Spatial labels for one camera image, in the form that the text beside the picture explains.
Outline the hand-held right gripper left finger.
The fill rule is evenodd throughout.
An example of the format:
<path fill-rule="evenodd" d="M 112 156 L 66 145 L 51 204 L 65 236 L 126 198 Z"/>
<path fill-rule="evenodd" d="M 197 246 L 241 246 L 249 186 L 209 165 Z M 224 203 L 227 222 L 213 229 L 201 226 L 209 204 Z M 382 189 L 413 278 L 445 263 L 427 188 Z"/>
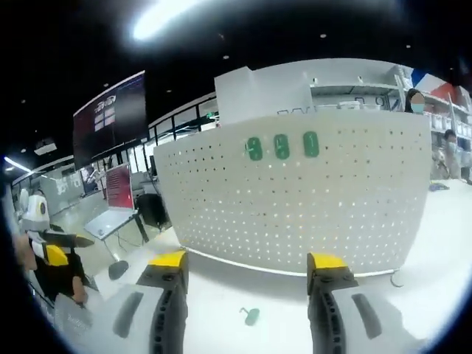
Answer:
<path fill-rule="evenodd" d="M 184 352 L 188 285 L 185 250 L 149 260 L 136 282 L 121 285 L 96 310 L 86 352 Z"/>

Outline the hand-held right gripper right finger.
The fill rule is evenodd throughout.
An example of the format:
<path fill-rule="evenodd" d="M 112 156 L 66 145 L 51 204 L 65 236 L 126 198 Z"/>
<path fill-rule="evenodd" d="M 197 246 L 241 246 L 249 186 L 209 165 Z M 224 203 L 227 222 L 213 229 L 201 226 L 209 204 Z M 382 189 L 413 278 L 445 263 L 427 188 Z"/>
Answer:
<path fill-rule="evenodd" d="M 314 353 L 417 353 L 420 340 L 382 294 L 358 284 L 348 265 L 307 254 L 308 319 Z"/>

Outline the person's left hand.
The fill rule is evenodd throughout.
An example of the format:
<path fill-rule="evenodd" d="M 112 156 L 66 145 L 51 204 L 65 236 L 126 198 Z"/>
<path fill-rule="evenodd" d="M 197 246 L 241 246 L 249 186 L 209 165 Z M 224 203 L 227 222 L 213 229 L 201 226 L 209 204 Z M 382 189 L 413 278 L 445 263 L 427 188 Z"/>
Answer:
<path fill-rule="evenodd" d="M 35 253 L 30 245 L 30 238 L 27 234 L 20 235 L 13 239 L 15 256 L 18 264 L 26 271 L 36 271 L 37 263 Z"/>

